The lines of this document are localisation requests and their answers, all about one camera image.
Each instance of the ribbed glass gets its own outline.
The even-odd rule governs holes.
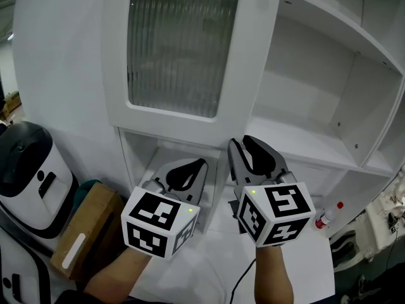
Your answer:
[[[215,117],[238,0],[131,0],[132,104]]]

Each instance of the person's arm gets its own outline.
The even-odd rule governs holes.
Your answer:
[[[256,248],[256,304],[293,304],[294,294],[279,246]]]
[[[126,249],[113,263],[98,272],[84,289],[103,303],[122,303],[131,292],[151,257]]]

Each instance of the wire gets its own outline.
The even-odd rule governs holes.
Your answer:
[[[397,233],[395,234],[395,240],[394,240],[394,243],[392,243],[390,254],[388,255],[387,264],[385,265],[385,271],[387,271],[387,269],[388,269],[388,264],[390,262],[391,253],[392,253],[392,250],[394,249],[395,242],[397,241],[397,237],[398,237],[398,230],[397,230]]]
[[[235,290],[238,287],[240,281],[243,279],[243,277],[245,277],[245,275],[247,274],[247,272],[250,270],[250,268],[253,266],[253,264],[256,262],[256,259],[253,259],[253,261],[251,262],[251,264],[248,266],[248,268],[246,269],[246,271],[243,273],[243,275],[239,278],[238,282],[236,283],[234,289],[232,290],[232,295],[230,297],[230,302],[229,304],[232,304],[233,300],[234,300],[234,295],[235,295]]]

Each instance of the plastic bottle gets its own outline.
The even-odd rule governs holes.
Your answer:
[[[323,213],[321,217],[315,221],[316,227],[319,229],[324,228],[336,218],[337,212],[342,208],[343,203],[341,201],[336,204],[336,207],[328,208],[325,213]]]

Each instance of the black and white machine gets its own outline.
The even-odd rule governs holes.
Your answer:
[[[296,239],[316,213],[305,183],[297,182],[283,156],[263,141],[245,136],[243,145],[252,166],[235,139],[228,145],[238,221],[257,247]]]
[[[207,172],[204,159],[178,160],[135,187],[121,215],[125,244],[170,259],[196,228]]]
[[[51,250],[70,216],[77,187],[46,129],[20,122],[0,135],[0,207]]]
[[[56,275],[49,258],[0,228],[0,302],[52,304],[75,283]]]

